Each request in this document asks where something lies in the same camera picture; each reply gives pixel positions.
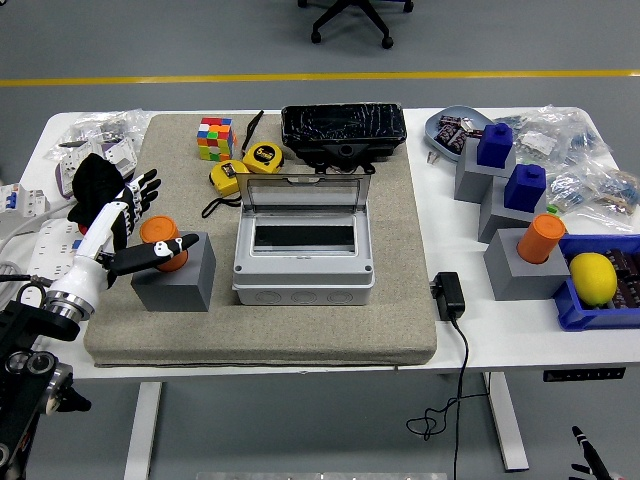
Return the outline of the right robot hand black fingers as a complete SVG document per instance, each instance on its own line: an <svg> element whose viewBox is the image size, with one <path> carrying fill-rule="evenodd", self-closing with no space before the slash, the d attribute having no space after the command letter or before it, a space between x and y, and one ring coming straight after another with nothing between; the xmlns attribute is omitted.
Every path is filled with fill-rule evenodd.
<svg viewBox="0 0 640 480"><path fill-rule="evenodd" d="M623 476L621 476L620 474L616 472L610 472L608 470L595 447L591 444L586 435L578 426L572 427L572 433L577 443L582 448L583 457L586 461L585 465L572 463L571 468L574 471L590 475L598 480L623 479Z"/></svg>

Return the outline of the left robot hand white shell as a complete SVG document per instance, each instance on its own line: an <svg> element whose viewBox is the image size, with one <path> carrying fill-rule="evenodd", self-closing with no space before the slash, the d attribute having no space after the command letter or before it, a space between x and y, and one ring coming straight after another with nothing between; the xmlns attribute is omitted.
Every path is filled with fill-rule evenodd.
<svg viewBox="0 0 640 480"><path fill-rule="evenodd" d="M97 309L100 293L110 279L157 267L199 241L196 234L129 247L135 224L157 198L160 180L152 169L127 183L99 212L84 235L70 270L55 280L43 301L44 309L76 322Z"/></svg>

